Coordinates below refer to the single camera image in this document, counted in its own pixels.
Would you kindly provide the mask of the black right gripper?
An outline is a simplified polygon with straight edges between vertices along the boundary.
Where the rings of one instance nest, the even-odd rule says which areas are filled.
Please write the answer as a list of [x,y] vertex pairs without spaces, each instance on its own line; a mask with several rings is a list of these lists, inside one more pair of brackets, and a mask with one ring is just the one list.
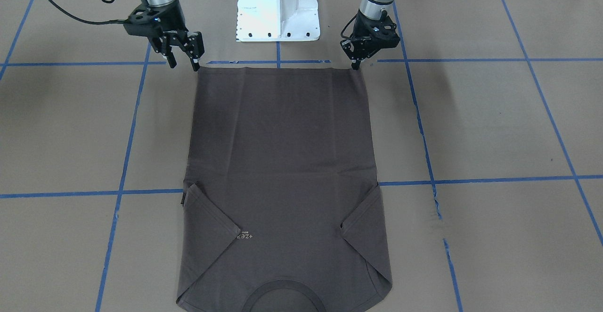
[[[177,65],[170,39],[163,39],[165,32],[188,31],[179,0],[164,6],[140,4],[123,24],[126,33],[146,37],[155,51],[160,51],[170,68]],[[200,69],[199,61],[205,52],[201,32],[183,33],[182,48],[190,59],[194,72]]]

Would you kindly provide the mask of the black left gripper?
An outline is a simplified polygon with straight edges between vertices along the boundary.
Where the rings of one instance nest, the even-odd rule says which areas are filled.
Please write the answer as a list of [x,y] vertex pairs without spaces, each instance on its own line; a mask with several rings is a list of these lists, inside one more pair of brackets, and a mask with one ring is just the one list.
[[340,37],[340,46],[351,59],[354,71],[359,71],[364,59],[371,58],[382,49],[396,48],[401,40],[397,25],[385,10],[378,14],[376,20],[358,11],[345,25]]

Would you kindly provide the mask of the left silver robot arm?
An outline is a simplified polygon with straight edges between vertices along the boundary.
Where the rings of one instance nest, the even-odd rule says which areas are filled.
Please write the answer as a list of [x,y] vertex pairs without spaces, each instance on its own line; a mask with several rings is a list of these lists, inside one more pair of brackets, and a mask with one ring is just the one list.
[[340,46],[357,71],[360,63],[400,43],[398,26],[390,15],[394,0],[361,0],[357,13],[340,33]]

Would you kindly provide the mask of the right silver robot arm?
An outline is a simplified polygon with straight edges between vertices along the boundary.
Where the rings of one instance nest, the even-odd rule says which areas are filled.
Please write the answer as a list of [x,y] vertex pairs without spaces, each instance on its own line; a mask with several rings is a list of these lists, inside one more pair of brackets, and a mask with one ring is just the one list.
[[123,25],[131,36],[145,37],[157,54],[162,55],[170,68],[177,61],[173,48],[179,48],[189,58],[193,71],[200,69],[199,61],[204,54],[201,32],[187,29],[185,16],[179,0],[140,0],[138,5],[124,20],[94,22],[95,25]]

